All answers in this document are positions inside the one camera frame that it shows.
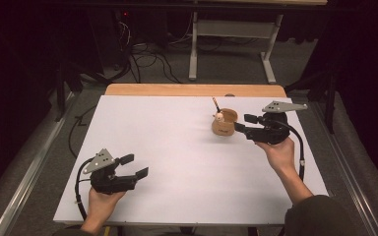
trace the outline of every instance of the table leg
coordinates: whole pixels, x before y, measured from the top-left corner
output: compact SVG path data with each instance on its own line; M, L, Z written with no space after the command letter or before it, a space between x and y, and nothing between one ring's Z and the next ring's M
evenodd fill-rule
M263 67L265 68L266 77L268 79L269 84L276 83L275 74L273 73L272 65L270 64L269 59L270 59L270 55L272 54L273 47L275 46L276 37L278 36L279 29L281 28L281 22L282 22L283 17L284 15L278 15L276 17L275 26L273 27L272 34L269 38L268 49L266 52L261 53Z
M190 54L190 64L189 64L189 81L196 81L196 72L198 70L197 39L198 39L198 13L194 12L193 24L192 24L192 50Z

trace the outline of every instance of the black handheld controller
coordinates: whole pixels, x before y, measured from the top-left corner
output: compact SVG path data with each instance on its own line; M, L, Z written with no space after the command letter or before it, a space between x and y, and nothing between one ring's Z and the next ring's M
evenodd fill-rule
M247 140L276 145L289 136L286 112L302 109L307 109L307 106L273 101L262 109L265 112L263 116L244 115L245 122L259 123L263 125L263 128L246 127L236 122L234 122L234 128L235 131L243 133Z

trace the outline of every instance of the white board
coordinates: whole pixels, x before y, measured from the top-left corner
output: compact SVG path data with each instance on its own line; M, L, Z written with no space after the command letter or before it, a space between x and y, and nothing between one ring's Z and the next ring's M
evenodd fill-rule
M273 100L289 98L216 97L220 108L263 115ZM75 204L75 181L80 165L107 148L114 157L135 154L118 166L118 176L149 167L149 176L118 203L112 224L262 225L283 224L291 202L264 152L241 133L231 137L212 132L216 108L204 96L103 96L96 108L77 162L54 215L57 222L82 221ZM327 195L321 174L295 112L289 125L304 141L304 182L315 194ZM295 164L299 142L294 134ZM89 182L80 185L87 208Z

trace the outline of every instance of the gray floor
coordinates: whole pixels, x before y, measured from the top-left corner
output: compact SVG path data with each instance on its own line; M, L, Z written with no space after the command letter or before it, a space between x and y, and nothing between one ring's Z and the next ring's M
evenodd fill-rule
M211 49L216 48L217 41L201 41L200 48L204 50L199 52L196 82L187 79L189 48L185 44L176 45L182 48L169 47L164 50L151 47L151 50L166 56L173 74L182 83L266 84L258 56L260 50L257 49L264 48L266 44L263 41L242 44L240 39L227 40L231 42L224 42L213 51ZM300 78L314 45L314 42L301 45L291 41L277 43L271 62L279 85L289 85ZM141 67L142 83L171 83L164 75L159 58L151 65L156 58L144 53L146 56L137 60ZM108 68L106 74L111 73L114 72ZM135 83L135 79L128 73L116 82ZM43 160L44 164L38 169L37 177L29 181L31 188L20 198L22 201L18 205L19 210L13 210L15 214L6 230L7 235L51 235L64 227L54 223L52 217L75 161L68 147L69 134L76 122L75 116L97 104L103 93L104 87L86 84L82 93L69 99L70 109L64 120L55 123L56 109L52 109L18 153L0 180L0 219L29 167L38 160ZM304 95L304 91L298 91L289 96L295 102L308 103L311 108L297 114L327 189L348 210L359 235L378 235L378 172L349 122L341 98L337 96L336 99L336 133L330 135L321 123L324 104L308 102ZM90 124L92 114L91 111L85 115L83 123ZM60 128L57 136L53 142L49 142L48 138L56 135L54 129L57 127ZM88 126L75 127L71 139L74 152L79 151L87 128ZM277 235L279 228L260 227L259 231L260 235Z

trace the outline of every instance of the wooden pencil holder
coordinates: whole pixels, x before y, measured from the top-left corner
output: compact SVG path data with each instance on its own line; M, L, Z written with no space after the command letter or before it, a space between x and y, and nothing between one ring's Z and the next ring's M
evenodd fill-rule
M217 112L213 122L213 132L219 136L231 136L234 134L234 122L237 121L237 112L231 109L223 108L220 110L222 115Z

